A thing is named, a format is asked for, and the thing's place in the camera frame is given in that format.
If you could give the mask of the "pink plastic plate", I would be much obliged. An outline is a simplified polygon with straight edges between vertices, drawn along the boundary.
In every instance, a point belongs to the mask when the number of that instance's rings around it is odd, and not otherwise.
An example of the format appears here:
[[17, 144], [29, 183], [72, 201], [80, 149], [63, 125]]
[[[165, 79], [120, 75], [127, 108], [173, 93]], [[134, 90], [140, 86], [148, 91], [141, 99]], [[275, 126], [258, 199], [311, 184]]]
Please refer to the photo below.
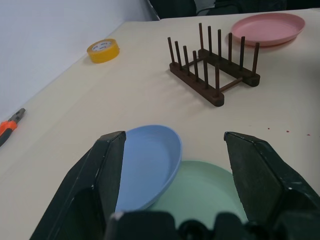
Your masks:
[[300, 16], [290, 13], [263, 13], [237, 21], [231, 27], [233, 37], [245, 45], [271, 47], [295, 39], [305, 28], [306, 22]]

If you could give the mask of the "brown wooden dish rack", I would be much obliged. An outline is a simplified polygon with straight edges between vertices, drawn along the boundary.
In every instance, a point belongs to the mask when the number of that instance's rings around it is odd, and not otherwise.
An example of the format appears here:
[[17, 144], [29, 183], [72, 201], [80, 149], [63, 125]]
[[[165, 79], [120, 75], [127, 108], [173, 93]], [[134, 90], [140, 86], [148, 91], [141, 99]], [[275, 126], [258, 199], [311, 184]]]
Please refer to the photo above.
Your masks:
[[217, 30], [218, 53], [212, 49], [212, 29], [207, 27], [208, 47], [204, 48], [202, 24], [198, 24], [200, 49], [192, 52], [192, 61], [189, 61], [187, 47], [183, 46], [184, 62], [182, 62], [179, 43], [167, 38], [171, 63], [169, 70], [182, 80], [195, 92], [210, 102], [215, 107], [221, 107], [225, 103], [223, 92], [232, 87], [244, 83], [250, 87], [260, 84], [261, 76], [257, 74], [258, 56], [260, 44], [254, 45], [252, 69], [244, 67], [245, 37], [240, 39], [239, 63], [232, 61], [233, 34], [228, 34], [228, 58], [222, 57], [221, 30]]

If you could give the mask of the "blue plastic plate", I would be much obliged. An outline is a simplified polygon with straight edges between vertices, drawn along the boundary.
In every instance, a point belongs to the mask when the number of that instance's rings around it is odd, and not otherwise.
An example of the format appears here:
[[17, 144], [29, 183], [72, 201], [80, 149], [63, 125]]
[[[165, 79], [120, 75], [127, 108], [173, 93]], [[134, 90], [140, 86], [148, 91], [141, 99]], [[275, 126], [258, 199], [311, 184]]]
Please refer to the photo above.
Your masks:
[[126, 132], [116, 212], [144, 210], [168, 189], [182, 161], [180, 136], [164, 125]]

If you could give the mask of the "yellow tape roll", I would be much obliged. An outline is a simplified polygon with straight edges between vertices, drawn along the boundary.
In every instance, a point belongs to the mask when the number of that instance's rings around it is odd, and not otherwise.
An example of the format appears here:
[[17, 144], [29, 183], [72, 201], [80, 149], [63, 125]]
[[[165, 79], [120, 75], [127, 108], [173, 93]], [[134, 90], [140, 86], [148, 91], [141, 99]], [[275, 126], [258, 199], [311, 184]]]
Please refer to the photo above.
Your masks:
[[116, 58], [120, 48], [115, 39], [107, 38], [93, 43], [86, 51], [93, 63], [100, 64]]

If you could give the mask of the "orange black marker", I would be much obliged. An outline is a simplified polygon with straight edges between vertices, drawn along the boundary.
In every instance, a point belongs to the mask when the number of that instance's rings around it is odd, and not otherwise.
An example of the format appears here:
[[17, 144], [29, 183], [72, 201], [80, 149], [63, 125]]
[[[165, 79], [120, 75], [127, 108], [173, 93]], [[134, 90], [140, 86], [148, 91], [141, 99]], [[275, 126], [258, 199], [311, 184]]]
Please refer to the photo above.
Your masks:
[[25, 108], [21, 108], [13, 114], [8, 120], [0, 124], [0, 147], [8, 140], [12, 132], [17, 128], [19, 121], [26, 112]]

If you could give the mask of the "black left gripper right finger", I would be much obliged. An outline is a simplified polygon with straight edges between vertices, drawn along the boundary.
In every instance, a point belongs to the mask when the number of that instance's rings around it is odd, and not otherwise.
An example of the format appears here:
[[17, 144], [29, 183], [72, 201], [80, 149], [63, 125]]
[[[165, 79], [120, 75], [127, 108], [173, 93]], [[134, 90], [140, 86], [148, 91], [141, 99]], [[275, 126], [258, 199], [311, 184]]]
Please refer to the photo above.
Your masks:
[[265, 140], [224, 134], [234, 184], [247, 219], [274, 223], [287, 211], [320, 211], [320, 196]]

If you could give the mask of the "green plastic plate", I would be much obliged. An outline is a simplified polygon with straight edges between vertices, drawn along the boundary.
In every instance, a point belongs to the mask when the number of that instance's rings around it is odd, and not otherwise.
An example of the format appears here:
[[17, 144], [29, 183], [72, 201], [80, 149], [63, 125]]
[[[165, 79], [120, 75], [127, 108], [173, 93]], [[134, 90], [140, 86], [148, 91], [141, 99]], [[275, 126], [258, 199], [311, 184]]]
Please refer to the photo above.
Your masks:
[[183, 161], [170, 187], [148, 210], [170, 213], [176, 226], [197, 220], [211, 229], [222, 212], [235, 214], [243, 223], [248, 221], [233, 175], [202, 161]]

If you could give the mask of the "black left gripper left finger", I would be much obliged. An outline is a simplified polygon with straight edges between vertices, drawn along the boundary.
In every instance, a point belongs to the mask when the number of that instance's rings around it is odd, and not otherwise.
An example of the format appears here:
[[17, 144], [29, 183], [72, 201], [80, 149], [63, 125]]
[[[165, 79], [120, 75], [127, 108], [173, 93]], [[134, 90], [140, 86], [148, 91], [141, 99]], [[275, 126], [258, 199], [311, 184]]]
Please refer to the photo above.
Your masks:
[[102, 135], [67, 172], [29, 240], [103, 240], [115, 212], [125, 131]]

